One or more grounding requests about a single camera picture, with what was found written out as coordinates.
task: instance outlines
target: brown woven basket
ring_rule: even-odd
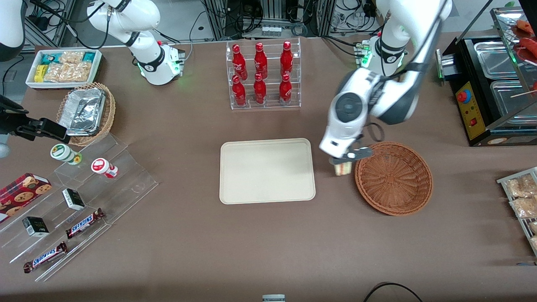
[[[85,147],[89,145],[91,142],[103,138],[110,132],[110,129],[112,128],[112,124],[114,123],[114,114],[115,114],[115,100],[114,96],[110,93],[110,90],[108,87],[100,84],[100,83],[91,83],[86,84],[80,87],[75,88],[74,90],[84,90],[84,89],[91,89],[91,88],[99,88],[106,92],[106,100],[105,100],[105,107],[103,109],[103,116],[101,117],[101,122],[99,125],[99,132],[94,136],[71,136],[71,141],[69,142],[71,145]],[[63,107],[65,106],[67,101],[67,95],[63,98],[63,102],[60,105],[60,110],[58,110],[58,114],[56,115],[56,122],[58,123],[60,121],[60,117],[62,116]]]
[[[421,210],[433,191],[433,178],[425,160],[396,142],[380,142],[371,149],[373,156],[360,160],[354,170],[354,180],[365,200],[393,216]]]

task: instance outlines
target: coca-cola bottle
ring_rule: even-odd
[[[246,106],[246,90],[244,89],[244,85],[241,83],[241,79],[238,75],[233,75],[231,80],[233,81],[233,86],[231,89],[233,90],[233,98],[235,99],[235,103],[237,103],[237,106],[239,107]]]
[[[235,74],[241,77],[242,81],[246,81],[248,78],[248,71],[246,71],[246,60],[241,53],[241,48],[239,45],[234,44],[233,49],[233,69]]]
[[[293,53],[291,52],[291,42],[289,41],[284,42],[284,51],[281,53],[280,66],[281,76],[284,76],[286,73],[291,74],[291,71],[293,71]]]
[[[269,76],[269,67],[267,63],[267,55],[263,50],[263,43],[256,43],[256,56],[253,59],[256,64],[256,72],[261,73],[263,79]]]
[[[256,103],[264,105],[267,100],[267,86],[261,73],[256,73],[255,77],[256,82],[253,84],[253,90],[256,93]]]
[[[281,77],[280,83],[280,104],[287,106],[291,103],[291,90],[293,86],[289,82],[289,74],[284,74]]]

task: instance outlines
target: cookie box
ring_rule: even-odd
[[[7,187],[0,189],[0,223],[51,188],[46,178],[26,173]]]

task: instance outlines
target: acrylic display stand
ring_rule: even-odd
[[[284,49],[284,42],[291,42],[291,52],[293,53],[293,71],[291,72],[291,102],[287,106],[280,104],[280,56]],[[233,51],[231,47],[234,44],[238,44],[241,47],[241,53],[246,59],[246,70],[248,71],[248,79],[243,81],[242,84],[246,89],[246,106],[239,107],[233,97],[233,91],[231,87],[233,82],[231,77],[235,74],[233,69]],[[228,85],[229,85],[229,99],[231,103],[231,109],[285,109],[300,107],[302,102],[301,94],[301,50],[300,39],[267,39],[263,40],[263,48],[267,55],[268,61],[268,77],[264,80],[267,86],[267,100],[264,105],[259,105],[255,101],[255,94],[253,91],[253,84],[255,83],[254,75],[256,74],[256,67],[253,62],[256,56],[256,47],[251,45],[249,41],[233,41],[228,42],[226,45],[226,66],[228,69]]]
[[[35,281],[46,281],[71,261],[85,247],[101,236],[125,212],[157,186],[155,180],[127,151],[127,146],[113,135],[93,142],[80,151],[82,162],[76,166],[67,163],[59,166],[48,180],[53,188],[40,199],[17,212],[0,225],[2,252],[12,265],[20,267],[65,241],[69,252],[37,267],[30,275]],[[115,178],[107,178],[91,171],[94,159],[103,157],[118,167]],[[86,207],[75,211],[67,207],[62,191],[70,188],[80,193]],[[101,208],[106,216],[83,232],[67,239],[66,230]],[[41,217],[50,232],[45,237],[28,236],[22,219],[26,216]]]

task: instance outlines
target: brown table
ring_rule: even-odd
[[[444,35],[439,48],[452,38]],[[514,265],[533,261],[532,252],[495,180],[537,166],[536,147],[468,147],[449,86],[432,70],[412,118],[384,129],[387,140],[427,160],[434,192],[417,214],[389,217],[364,202],[351,175],[336,177],[317,148],[353,58],[302,39],[302,108],[232,112],[224,48],[196,44],[185,75],[161,87],[140,76],[127,48],[101,50],[100,81],[117,101],[112,133],[161,184],[45,283],[0,256],[2,302],[260,301],[268,293],[289,302],[362,301],[385,281],[428,301],[535,300],[537,268]],[[65,93],[28,89],[23,105],[33,117],[54,118]],[[317,196],[223,205],[220,146],[284,138],[310,140]],[[0,186],[59,165],[48,155],[52,140],[9,144]]]

